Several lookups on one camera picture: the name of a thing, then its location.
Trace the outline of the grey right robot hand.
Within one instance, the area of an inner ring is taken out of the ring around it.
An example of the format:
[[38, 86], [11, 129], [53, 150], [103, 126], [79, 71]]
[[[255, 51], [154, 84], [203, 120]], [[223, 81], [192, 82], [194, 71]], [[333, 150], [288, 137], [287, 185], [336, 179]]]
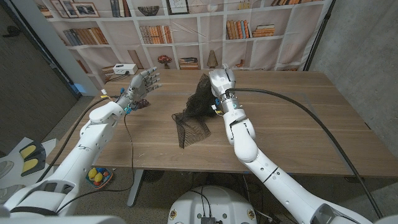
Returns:
[[236, 79], [232, 69], [224, 63], [221, 69], [210, 71], [209, 78], [212, 94], [220, 100], [229, 98], [226, 96], [226, 91], [236, 86]]

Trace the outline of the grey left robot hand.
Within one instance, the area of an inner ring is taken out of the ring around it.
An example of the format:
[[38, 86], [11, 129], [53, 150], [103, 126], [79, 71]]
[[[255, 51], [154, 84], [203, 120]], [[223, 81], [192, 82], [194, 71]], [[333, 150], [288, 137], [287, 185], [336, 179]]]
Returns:
[[162, 86], [157, 84], [160, 81], [160, 73], [156, 73], [156, 70], [157, 67], [152, 67], [133, 76], [127, 90], [121, 94], [116, 102], [125, 112], [129, 111], [131, 107], [135, 107], [149, 92]]

